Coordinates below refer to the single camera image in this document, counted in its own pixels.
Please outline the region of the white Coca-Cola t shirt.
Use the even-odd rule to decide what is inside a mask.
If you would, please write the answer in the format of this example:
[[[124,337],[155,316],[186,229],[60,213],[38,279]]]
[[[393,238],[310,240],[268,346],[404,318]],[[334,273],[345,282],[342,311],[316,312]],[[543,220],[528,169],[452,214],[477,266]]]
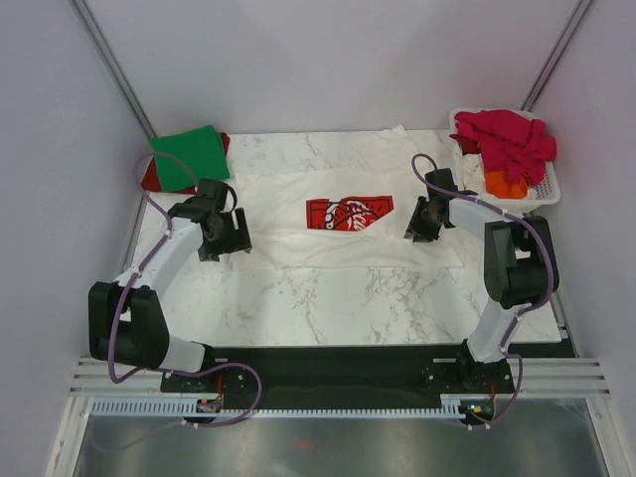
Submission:
[[[305,143],[345,165],[236,174],[252,250],[231,256],[234,270],[461,266],[453,237],[415,243],[404,235],[423,186],[410,166],[416,146],[402,126],[345,140],[321,133]]]

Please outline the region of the crimson pink t shirt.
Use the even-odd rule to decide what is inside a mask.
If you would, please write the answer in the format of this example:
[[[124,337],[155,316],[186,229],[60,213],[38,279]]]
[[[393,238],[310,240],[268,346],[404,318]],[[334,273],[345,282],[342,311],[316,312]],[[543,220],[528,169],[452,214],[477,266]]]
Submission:
[[[508,109],[460,110],[452,119],[456,132],[451,137],[478,141],[486,172],[505,171],[510,180],[523,177],[538,186],[557,157],[557,141],[540,119]]]

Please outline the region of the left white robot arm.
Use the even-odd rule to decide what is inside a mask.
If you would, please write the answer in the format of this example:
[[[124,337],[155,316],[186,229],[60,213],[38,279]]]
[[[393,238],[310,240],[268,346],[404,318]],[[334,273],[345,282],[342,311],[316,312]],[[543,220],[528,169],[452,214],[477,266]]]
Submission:
[[[176,372],[206,391],[217,382],[218,367],[205,358],[205,345],[171,335],[161,300],[190,257],[218,262],[226,254],[251,252],[245,212],[232,186],[203,179],[193,197],[160,213],[166,231],[146,256],[89,290],[89,352],[107,363],[116,384],[152,370]]]

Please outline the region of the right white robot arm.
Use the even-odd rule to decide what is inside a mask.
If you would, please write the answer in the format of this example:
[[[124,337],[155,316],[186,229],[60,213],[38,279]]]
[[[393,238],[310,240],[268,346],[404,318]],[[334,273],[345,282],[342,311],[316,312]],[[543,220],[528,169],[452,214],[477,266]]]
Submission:
[[[558,286],[550,226],[543,217],[524,219],[472,193],[460,192],[448,169],[415,177],[426,195],[417,199],[405,237],[434,242],[444,229],[461,229],[483,242],[486,307],[475,330],[465,340],[471,357],[455,366],[464,390],[480,390],[491,379],[488,364],[507,356],[517,325],[529,312],[546,304]]]

